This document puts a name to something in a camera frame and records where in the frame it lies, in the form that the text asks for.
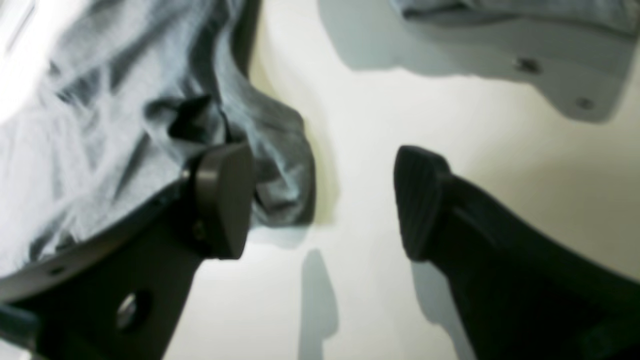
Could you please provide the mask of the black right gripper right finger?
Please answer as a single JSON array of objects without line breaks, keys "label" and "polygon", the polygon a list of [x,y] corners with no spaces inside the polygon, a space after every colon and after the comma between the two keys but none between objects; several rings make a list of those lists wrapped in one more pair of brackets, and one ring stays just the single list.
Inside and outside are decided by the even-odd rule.
[{"label": "black right gripper right finger", "polygon": [[478,360],[637,360],[638,281],[528,225],[455,175],[445,157],[398,148],[403,250],[444,275]]}]

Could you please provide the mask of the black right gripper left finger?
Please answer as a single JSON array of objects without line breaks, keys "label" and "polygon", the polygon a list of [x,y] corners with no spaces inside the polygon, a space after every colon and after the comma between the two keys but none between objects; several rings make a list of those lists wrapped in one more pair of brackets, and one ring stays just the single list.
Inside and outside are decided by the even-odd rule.
[{"label": "black right gripper left finger", "polygon": [[1,339],[38,360],[161,360],[209,259],[242,257],[247,143],[214,146],[121,221],[1,280]]}]

